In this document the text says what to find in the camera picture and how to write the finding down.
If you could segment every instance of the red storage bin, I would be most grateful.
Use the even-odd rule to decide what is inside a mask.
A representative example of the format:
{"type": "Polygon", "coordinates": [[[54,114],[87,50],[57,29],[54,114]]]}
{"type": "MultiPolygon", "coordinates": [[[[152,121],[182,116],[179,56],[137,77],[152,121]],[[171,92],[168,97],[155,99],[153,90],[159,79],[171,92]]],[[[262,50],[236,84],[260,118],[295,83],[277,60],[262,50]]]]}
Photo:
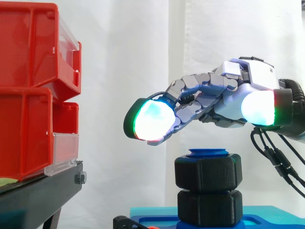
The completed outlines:
{"type": "Polygon", "coordinates": [[[24,180],[77,158],[78,105],[54,104],[47,88],[0,88],[0,126],[0,178],[24,180]]]}
{"type": "Polygon", "coordinates": [[[81,44],[52,3],[0,1],[0,86],[45,87],[54,101],[81,93],[81,44]]]}

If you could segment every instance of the green light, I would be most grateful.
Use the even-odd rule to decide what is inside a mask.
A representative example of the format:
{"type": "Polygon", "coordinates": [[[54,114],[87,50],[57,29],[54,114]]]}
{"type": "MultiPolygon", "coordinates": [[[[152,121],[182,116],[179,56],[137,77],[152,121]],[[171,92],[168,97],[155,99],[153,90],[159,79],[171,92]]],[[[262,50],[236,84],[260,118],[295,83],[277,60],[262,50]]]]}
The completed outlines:
{"type": "Polygon", "coordinates": [[[273,125],[275,96],[273,91],[257,91],[247,95],[242,103],[244,118],[256,125],[273,125]]]}
{"type": "Polygon", "coordinates": [[[139,110],[133,130],[138,139],[156,140],[166,134],[175,119],[173,110],[167,104],[148,100],[139,110]]]}

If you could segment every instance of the glowing fingertip sensor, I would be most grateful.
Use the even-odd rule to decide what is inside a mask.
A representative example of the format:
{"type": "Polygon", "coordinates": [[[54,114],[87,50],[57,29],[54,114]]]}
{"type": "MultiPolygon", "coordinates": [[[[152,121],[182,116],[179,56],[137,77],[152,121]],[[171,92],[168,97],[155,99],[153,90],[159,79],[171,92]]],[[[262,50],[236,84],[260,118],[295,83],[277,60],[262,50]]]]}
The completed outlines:
{"type": "Polygon", "coordinates": [[[124,120],[124,132],[130,138],[153,141],[163,137],[175,122],[173,109],[152,99],[138,99],[124,120]]]}

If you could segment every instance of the cyan platform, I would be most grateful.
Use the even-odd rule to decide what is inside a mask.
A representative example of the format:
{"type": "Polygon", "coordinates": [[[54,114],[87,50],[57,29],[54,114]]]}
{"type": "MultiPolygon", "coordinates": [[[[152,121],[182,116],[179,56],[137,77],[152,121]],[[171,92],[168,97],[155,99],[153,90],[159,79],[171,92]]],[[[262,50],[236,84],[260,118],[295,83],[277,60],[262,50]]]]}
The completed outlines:
{"type": "MultiPolygon", "coordinates": [[[[179,221],[177,214],[177,207],[132,208],[130,218],[146,227],[203,229],[179,221]]],[[[246,206],[244,207],[243,220],[235,227],[227,229],[305,229],[305,219],[273,206],[246,206]]]]}

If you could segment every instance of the white backdrop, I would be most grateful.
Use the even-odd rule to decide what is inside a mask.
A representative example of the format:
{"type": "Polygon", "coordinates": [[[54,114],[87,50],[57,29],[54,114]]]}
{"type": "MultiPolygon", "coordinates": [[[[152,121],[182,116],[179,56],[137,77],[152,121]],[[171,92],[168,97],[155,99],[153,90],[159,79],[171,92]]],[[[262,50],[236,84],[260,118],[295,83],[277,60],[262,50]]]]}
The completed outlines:
{"type": "MultiPolygon", "coordinates": [[[[137,98],[232,57],[263,58],[275,65],[278,78],[304,83],[298,0],[53,2],[82,43],[82,94],[73,101],[80,105],[79,159],[88,173],[83,190],[63,207],[59,229],[110,229],[130,207],[176,205],[173,162],[194,147],[223,147],[242,156],[238,189],[245,205],[274,205],[305,217],[304,200],[251,145],[251,125],[221,129],[194,122],[158,147],[130,140],[122,129],[137,98]]],[[[305,177],[301,163],[285,152],[305,177]]]]}

